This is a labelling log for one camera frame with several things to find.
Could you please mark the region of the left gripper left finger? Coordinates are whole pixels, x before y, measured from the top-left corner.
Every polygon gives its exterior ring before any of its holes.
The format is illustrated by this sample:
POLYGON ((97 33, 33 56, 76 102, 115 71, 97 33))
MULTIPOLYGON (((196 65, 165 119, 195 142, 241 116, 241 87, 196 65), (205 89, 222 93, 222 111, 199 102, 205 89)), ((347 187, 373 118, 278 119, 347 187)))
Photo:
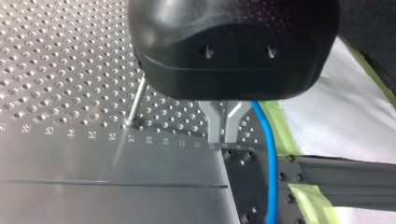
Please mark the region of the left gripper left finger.
POLYGON ((210 144, 219 143, 221 132, 221 114, 219 110, 212 101, 199 101, 198 105, 208 118, 208 142, 210 144))

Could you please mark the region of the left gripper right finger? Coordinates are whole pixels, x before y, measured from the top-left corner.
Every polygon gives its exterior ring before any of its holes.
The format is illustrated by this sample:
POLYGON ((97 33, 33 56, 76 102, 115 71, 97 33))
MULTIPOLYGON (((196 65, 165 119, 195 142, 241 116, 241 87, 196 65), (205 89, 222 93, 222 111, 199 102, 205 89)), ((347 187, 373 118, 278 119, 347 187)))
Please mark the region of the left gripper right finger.
POLYGON ((240 119, 250 110, 249 101, 229 101, 226 109, 224 142, 235 143, 238 137, 240 119))

